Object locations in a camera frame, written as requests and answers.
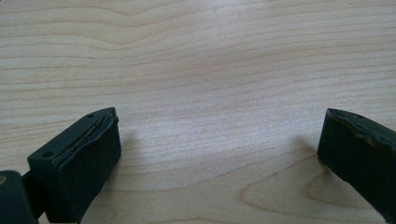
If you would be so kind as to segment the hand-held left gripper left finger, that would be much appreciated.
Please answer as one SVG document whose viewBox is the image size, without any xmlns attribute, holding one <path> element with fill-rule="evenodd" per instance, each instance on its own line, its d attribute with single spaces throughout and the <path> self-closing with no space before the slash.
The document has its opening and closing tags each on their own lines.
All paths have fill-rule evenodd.
<svg viewBox="0 0 396 224">
<path fill-rule="evenodd" d="M 119 119 L 113 107 L 92 112 L 28 157 L 47 190 L 53 223 L 78 223 L 120 159 Z"/>
</svg>

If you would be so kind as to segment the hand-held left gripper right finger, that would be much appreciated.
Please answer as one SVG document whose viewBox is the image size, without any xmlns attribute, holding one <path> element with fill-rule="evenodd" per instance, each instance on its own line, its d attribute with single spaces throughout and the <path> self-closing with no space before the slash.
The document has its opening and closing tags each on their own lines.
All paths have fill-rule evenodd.
<svg viewBox="0 0 396 224">
<path fill-rule="evenodd" d="M 396 223 L 396 132 L 364 116 L 329 108 L 318 157 L 388 223 Z"/>
</svg>

